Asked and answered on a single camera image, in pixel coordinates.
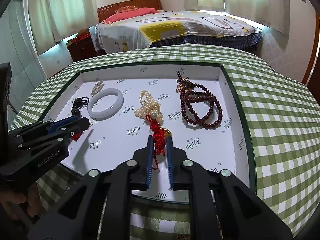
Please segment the left human hand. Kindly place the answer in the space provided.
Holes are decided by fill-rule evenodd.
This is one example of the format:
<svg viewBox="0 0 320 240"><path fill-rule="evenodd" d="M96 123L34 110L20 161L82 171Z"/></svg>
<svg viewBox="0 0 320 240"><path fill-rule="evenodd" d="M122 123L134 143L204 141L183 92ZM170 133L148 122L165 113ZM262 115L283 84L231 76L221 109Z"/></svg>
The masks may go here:
<svg viewBox="0 0 320 240"><path fill-rule="evenodd" d="M40 213L42 203L40 200L37 184L34 183L29 187L28 193L14 193L9 190L1 190L1 205L6 211L9 218L18 220L18 214L12 209L11 204L27 203L27 213L30 217L34 217Z"/></svg>

